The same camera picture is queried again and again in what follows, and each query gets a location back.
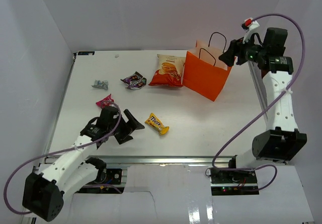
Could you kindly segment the yellow M&M's packet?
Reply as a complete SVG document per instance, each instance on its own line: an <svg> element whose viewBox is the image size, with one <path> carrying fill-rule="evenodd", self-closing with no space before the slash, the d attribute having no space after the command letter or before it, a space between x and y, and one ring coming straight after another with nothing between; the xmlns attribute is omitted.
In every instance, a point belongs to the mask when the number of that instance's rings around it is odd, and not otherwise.
<svg viewBox="0 0 322 224"><path fill-rule="evenodd" d="M145 120L145 123L156 130L159 135L165 135L170 129L169 126L164 126L154 113L150 114L150 116Z"/></svg>

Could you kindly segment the brown M&M's packet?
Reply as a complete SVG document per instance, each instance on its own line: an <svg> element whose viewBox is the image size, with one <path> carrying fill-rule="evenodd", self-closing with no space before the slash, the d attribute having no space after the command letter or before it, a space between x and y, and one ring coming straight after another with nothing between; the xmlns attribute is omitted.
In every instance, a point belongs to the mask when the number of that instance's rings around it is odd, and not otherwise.
<svg viewBox="0 0 322 224"><path fill-rule="evenodd" d="M141 78L135 82L132 82L131 84L129 84L126 89L129 90L139 90L142 87L144 87L146 85L146 78Z"/></svg>

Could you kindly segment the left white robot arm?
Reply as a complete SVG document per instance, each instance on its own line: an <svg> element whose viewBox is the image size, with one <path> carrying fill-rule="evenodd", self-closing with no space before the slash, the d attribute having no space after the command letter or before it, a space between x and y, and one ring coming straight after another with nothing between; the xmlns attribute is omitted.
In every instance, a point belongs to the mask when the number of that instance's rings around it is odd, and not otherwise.
<svg viewBox="0 0 322 224"><path fill-rule="evenodd" d="M64 201L87 184L99 186L106 179L107 165L91 155L113 136L119 144L132 140L132 132L145 127L129 110L127 121L115 106L107 106L80 132L71 150L64 152L39 174L25 181L22 206L46 221L54 220Z"/></svg>

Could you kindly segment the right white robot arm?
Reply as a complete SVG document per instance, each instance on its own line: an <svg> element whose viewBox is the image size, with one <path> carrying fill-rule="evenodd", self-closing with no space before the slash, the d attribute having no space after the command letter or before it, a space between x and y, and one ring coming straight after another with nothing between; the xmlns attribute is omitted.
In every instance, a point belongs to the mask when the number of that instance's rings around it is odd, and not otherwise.
<svg viewBox="0 0 322 224"><path fill-rule="evenodd" d="M292 160L307 143L307 135L300 132L295 121L292 91L293 61L284 56L288 32L281 28L268 28L263 41L254 29L247 29L243 38L232 40L228 50L219 59L229 66L247 61L256 63L262 73L268 110L266 130L255 136L251 148L229 162L228 179L239 183L245 170L253 170L268 162L284 163Z"/></svg>

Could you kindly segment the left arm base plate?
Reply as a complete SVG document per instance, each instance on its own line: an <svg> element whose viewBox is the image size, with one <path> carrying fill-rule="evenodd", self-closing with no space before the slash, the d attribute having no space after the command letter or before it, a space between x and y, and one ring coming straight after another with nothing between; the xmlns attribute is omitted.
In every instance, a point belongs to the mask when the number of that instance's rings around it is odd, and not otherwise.
<svg viewBox="0 0 322 224"><path fill-rule="evenodd" d="M85 194L122 194L122 169L105 169L98 172L95 180L78 192Z"/></svg>

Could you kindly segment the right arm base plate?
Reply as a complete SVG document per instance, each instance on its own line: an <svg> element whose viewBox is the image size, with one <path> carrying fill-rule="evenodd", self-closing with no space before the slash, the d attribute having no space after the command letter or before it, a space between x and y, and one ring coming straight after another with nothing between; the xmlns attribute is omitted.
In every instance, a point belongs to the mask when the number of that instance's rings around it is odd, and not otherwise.
<svg viewBox="0 0 322 224"><path fill-rule="evenodd" d="M222 171L210 168L212 196L259 195L257 176L254 171Z"/></svg>

